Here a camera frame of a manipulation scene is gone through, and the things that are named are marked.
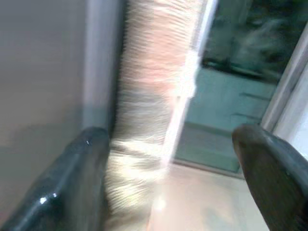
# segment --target doorway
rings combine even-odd
[[[307,10],[305,0],[218,2],[176,160],[238,173],[231,133],[264,122],[278,86],[296,78],[284,73]]]

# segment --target gray wall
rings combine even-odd
[[[104,2],[99,11],[105,8],[101,12],[105,17],[87,20],[90,2]],[[85,73],[91,75],[94,71],[96,78],[104,78],[107,83],[106,79],[116,74],[110,71],[110,66],[117,65],[115,54],[119,48],[115,41],[120,34],[100,32],[96,36],[109,39],[97,40],[95,46],[98,48],[101,43],[107,49],[100,48],[100,54],[85,51],[93,43],[89,39],[95,39],[89,34],[100,27],[99,24],[93,27],[93,22],[103,20],[116,26],[117,6],[111,2],[120,0],[2,0],[0,3],[0,225],[64,146],[83,126],[95,124],[91,113],[100,113],[96,114],[97,120],[100,115],[106,117],[111,107],[108,104],[108,109],[104,108],[107,105],[104,101],[111,100],[106,94],[99,95],[96,104],[91,104],[91,95],[84,96],[87,90],[84,81],[91,81],[84,78]],[[107,57],[111,63],[105,65],[108,72],[99,75],[98,71],[104,72],[99,69],[100,62]],[[90,90],[111,94],[110,87],[105,84]]]

